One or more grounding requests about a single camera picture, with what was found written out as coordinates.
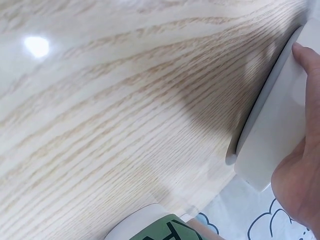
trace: cloud pattern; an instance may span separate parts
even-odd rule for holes
[[[214,233],[220,233],[218,227],[211,223],[204,213],[199,213],[196,219],[207,225]],[[315,239],[308,228],[295,222],[274,199],[267,211],[259,215],[249,226],[247,240],[277,240],[283,239],[284,236],[288,240]]]

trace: paper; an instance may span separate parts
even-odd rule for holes
[[[287,215],[270,187],[256,192],[238,176],[196,218],[226,240],[316,240]]]

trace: wood grain film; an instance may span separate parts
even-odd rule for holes
[[[196,214],[307,3],[0,0],[0,239],[101,240],[154,202]]]

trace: finger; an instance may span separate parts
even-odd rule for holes
[[[305,90],[306,143],[320,143],[320,55],[298,43],[292,46],[296,61],[306,71],[308,77]]]
[[[311,48],[303,47],[299,43],[292,45],[292,53],[295,60],[304,68],[306,74],[320,74],[320,56]]]

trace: white object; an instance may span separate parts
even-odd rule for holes
[[[49,53],[48,40],[40,36],[26,37],[24,45],[35,58],[42,58]]]
[[[134,212],[109,232],[104,240],[130,240],[155,221],[171,213],[154,203]]]
[[[234,170],[258,191],[270,185],[279,163],[305,135],[307,75],[290,51],[295,40],[320,53],[320,22],[310,19],[288,42],[252,109],[237,147]],[[278,75],[286,53],[288,57]]]

